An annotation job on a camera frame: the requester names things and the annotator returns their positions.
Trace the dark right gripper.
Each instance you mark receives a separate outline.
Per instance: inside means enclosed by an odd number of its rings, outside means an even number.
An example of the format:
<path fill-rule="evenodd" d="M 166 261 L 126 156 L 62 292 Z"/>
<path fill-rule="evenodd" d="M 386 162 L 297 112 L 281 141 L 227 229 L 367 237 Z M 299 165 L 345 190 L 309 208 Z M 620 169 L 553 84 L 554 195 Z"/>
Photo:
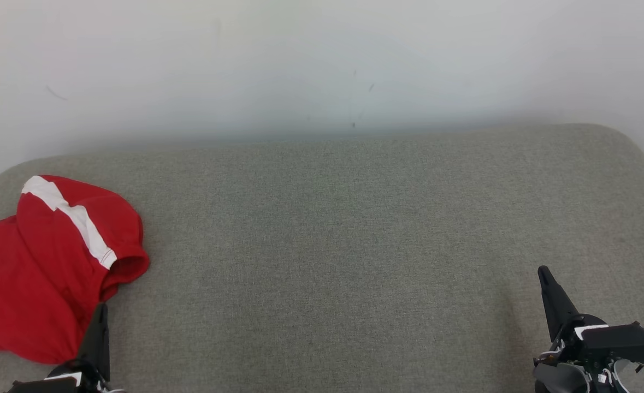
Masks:
<path fill-rule="evenodd" d="M 593 315 L 580 314 L 548 266 L 539 266 L 538 278 L 547 329 L 552 342 L 548 350 L 548 360 L 577 361 L 582 348 L 582 338 L 577 329 L 582 332 L 586 329 L 606 328 L 608 324 Z"/>

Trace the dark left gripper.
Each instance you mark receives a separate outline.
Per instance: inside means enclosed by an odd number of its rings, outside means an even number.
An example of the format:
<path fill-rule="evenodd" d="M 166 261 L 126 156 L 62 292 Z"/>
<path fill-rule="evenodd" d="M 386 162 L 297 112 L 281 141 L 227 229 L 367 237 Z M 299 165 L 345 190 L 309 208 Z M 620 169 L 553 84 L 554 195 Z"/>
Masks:
<path fill-rule="evenodd" d="M 55 367 L 49 380 L 69 379 L 76 392 L 112 392 L 110 382 L 109 309 L 98 303 L 80 345 L 79 358 Z"/>

